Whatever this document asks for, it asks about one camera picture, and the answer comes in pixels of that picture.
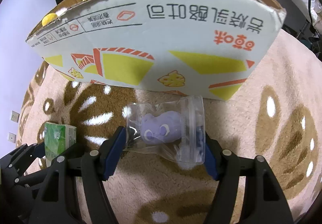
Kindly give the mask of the green tissue pack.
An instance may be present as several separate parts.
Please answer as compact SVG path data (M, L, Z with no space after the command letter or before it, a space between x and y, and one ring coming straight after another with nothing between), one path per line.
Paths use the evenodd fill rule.
M51 166L54 158L75 143L75 126L46 122L44 126L44 148L47 167Z

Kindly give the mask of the purple plush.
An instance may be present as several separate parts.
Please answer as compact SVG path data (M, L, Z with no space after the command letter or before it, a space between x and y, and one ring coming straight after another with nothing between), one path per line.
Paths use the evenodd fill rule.
M188 169L204 163L202 97L183 97L155 105L130 103L126 111L126 151L156 154Z

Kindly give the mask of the cardboard box printed front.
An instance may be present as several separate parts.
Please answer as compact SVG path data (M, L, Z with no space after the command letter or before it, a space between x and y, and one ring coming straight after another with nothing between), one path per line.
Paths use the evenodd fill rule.
M64 0L27 44L68 80L230 99L287 15L276 0Z

